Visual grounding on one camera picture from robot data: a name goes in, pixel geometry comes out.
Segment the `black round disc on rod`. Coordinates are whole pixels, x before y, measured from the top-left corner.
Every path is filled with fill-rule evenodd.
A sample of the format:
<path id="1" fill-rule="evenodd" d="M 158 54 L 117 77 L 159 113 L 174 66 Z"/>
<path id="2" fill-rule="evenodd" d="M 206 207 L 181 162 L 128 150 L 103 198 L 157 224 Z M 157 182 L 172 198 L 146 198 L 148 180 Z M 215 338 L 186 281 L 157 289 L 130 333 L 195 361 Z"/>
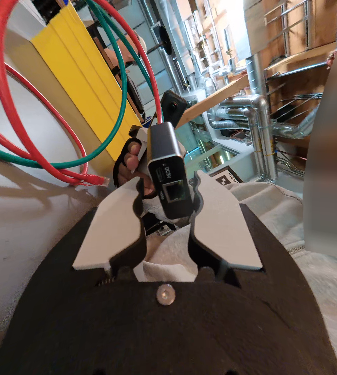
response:
<path id="1" fill-rule="evenodd" d="M 160 42 L 157 45 L 155 45 L 154 47 L 148 49 L 146 54 L 147 55 L 151 54 L 155 50 L 163 48 L 165 53 L 168 56 L 172 56 L 172 52 L 173 52 L 172 44 L 171 44 L 169 35 L 168 35 L 165 27 L 164 26 L 157 26 L 154 30 L 158 31 L 158 34 L 159 34 L 159 37 L 160 37 Z"/>

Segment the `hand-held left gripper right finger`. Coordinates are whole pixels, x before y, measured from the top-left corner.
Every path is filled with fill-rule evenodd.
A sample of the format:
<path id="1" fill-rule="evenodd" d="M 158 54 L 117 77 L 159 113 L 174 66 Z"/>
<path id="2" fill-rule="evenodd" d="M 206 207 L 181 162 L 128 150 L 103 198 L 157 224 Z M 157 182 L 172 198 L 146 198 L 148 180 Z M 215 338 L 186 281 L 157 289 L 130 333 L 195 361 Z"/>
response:
<path id="1" fill-rule="evenodd" d="M 208 267 L 216 276 L 225 276 L 233 269 L 262 270 L 239 201 L 201 170 L 195 172 L 194 180 L 188 252 L 198 270 Z"/>

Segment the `black and white marker sign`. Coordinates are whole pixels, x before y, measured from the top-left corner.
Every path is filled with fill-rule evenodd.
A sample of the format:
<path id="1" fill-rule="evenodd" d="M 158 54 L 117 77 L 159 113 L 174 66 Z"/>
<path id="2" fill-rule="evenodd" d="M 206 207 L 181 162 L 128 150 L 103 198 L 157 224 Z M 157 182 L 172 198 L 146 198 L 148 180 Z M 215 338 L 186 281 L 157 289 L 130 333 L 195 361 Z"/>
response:
<path id="1" fill-rule="evenodd" d="M 241 178 L 233 171 L 230 166 L 225 166 L 218 171 L 213 171 L 208 174 L 211 178 L 216 180 L 222 186 L 243 183 Z"/>

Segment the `yellow plastic bin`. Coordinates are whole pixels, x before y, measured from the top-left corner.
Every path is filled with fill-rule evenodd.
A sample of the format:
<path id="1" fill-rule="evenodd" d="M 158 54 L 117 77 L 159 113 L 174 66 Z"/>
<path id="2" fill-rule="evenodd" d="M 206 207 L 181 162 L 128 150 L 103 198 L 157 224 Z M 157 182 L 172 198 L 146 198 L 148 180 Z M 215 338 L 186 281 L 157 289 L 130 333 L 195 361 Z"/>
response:
<path id="1" fill-rule="evenodd" d="M 72 4 L 32 44 L 97 138 L 105 141 L 119 116 L 122 89 Z"/>

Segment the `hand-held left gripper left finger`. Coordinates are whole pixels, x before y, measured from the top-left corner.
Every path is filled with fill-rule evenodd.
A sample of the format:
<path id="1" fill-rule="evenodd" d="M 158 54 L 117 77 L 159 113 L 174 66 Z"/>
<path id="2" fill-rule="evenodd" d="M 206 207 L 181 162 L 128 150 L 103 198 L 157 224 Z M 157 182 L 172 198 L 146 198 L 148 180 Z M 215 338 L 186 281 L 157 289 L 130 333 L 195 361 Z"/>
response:
<path id="1" fill-rule="evenodd" d="M 143 192 L 143 179 L 134 177 L 100 203 L 73 262 L 75 270 L 134 269 L 144 260 Z"/>

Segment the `person's right hand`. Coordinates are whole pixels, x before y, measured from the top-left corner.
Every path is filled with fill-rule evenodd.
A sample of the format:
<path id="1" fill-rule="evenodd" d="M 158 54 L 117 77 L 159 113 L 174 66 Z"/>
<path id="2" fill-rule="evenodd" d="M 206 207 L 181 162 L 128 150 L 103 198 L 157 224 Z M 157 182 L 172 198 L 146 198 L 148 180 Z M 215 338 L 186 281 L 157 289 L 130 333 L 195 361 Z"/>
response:
<path id="1" fill-rule="evenodd" d="M 134 177 L 142 178 L 144 181 L 144 196 L 150 198 L 156 194 L 156 191 L 151 178 L 137 170 L 140 149 L 141 145 L 137 142 L 132 142 L 128 145 L 127 153 L 124 156 L 124 162 L 119 165 L 117 181 L 118 184 L 122 186 Z"/>

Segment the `silver ventilation duct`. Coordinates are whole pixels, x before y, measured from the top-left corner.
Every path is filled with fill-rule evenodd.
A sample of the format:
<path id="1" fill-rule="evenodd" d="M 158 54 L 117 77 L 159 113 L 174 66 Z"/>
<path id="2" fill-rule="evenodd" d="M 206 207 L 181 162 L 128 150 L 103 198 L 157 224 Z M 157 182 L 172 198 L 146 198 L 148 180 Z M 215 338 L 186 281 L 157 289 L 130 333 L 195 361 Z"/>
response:
<path id="1" fill-rule="evenodd" d="M 214 130 L 248 129 L 254 150 L 257 172 L 265 180 L 277 180 L 274 141 L 268 103 L 259 94 L 234 96 L 207 110 Z"/>

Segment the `wooden ceiling beam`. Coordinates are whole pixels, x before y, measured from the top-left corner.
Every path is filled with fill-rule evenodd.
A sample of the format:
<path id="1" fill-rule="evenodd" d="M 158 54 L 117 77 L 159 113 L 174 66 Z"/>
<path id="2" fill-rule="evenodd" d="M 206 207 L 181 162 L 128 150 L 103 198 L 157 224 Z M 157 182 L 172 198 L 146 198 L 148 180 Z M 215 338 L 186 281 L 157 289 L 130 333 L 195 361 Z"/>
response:
<path id="1" fill-rule="evenodd" d="M 246 73 L 238 74 L 234 78 L 235 79 L 225 87 L 206 97 L 204 100 L 198 102 L 192 107 L 186 109 L 176 126 L 176 130 L 197 116 L 202 115 L 210 108 L 220 104 L 227 98 L 236 95 L 239 91 L 249 86 L 249 80 Z"/>

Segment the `black two-port adapter box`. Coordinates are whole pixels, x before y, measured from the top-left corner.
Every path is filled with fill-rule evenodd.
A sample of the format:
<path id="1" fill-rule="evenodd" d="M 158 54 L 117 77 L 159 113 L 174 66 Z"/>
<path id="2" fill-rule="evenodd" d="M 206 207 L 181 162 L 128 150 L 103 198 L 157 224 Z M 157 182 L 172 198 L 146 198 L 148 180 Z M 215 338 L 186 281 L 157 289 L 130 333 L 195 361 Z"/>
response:
<path id="1" fill-rule="evenodd" d="M 193 203 L 184 158 L 171 123 L 152 125 L 147 132 L 147 169 L 170 220 L 188 217 Z"/>

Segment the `person's grey hoodie torso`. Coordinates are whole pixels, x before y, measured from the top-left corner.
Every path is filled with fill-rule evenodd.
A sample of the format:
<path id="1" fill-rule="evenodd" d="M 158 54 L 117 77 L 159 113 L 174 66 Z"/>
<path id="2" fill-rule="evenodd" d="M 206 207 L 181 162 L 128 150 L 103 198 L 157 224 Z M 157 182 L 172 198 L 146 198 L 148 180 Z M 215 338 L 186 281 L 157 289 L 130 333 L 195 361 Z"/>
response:
<path id="1" fill-rule="evenodd" d="M 226 185 L 235 198 L 262 221 L 285 247 L 307 279 L 319 304 L 337 356 L 337 257 L 308 252 L 303 229 L 303 201 L 293 192 L 262 182 Z M 177 229 L 167 236 L 147 236 L 143 274 L 147 281 L 192 282 L 197 266 L 188 254 L 190 219 L 164 222 Z"/>

